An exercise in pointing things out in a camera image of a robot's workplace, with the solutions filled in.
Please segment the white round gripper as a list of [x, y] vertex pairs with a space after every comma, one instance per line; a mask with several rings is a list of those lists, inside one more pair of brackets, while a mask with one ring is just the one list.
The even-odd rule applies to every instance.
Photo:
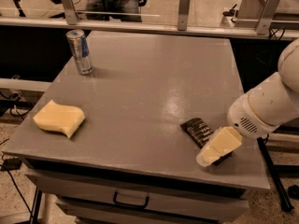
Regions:
[[249, 105], [249, 94], [245, 93], [230, 106], [227, 114], [229, 127], [220, 127], [214, 132], [196, 156], [202, 167], [208, 167], [220, 158], [241, 146], [242, 136], [260, 138], [273, 132], [278, 126], [262, 121]]

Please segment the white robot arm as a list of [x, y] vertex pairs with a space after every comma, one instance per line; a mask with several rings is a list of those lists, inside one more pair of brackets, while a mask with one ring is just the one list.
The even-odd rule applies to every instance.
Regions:
[[244, 137], [259, 138], [299, 117], [299, 39], [280, 54], [278, 70], [230, 106], [229, 125], [216, 130], [196, 157], [208, 167], [241, 146]]

